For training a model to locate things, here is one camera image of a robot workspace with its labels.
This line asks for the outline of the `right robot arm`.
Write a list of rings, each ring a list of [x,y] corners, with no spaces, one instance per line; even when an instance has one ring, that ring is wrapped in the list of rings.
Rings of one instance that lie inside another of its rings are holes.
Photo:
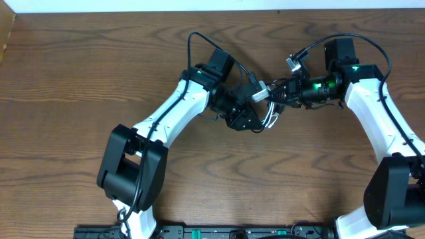
[[[375,152],[378,167],[358,209],[337,217],[322,238],[403,236],[424,225],[424,142],[394,104],[375,64],[361,64],[355,33],[337,33],[324,42],[326,76],[312,78],[305,67],[308,48],[291,55],[292,77],[271,89],[268,100],[293,108],[318,110],[339,100],[357,117]]]

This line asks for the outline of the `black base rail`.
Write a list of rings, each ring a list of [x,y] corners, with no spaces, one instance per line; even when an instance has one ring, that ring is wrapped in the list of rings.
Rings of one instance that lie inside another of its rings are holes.
[[[120,239],[128,238],[119,226],[79,227],[74,229],[73,239]],[[152,239],[243,239],[243,238],[336,238],[334,230],[307,223],[281,228],[232,228],[159,226],[150,236]]]

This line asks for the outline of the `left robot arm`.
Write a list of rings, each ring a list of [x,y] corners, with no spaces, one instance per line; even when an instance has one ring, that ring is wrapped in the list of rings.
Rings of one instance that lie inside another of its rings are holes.
[[[206,108],[235,130],[261,129],[250,101],[265,98],[267,87],[255,73],[232,92],[223,86],[236,60],[216,49],[206,64],[182,71],[172,95],[148,118],[111,132],[97,185],[118,209],[121,238],[150,238],[157,226],[153,203],[165,179],[169,148],[185,126]]]

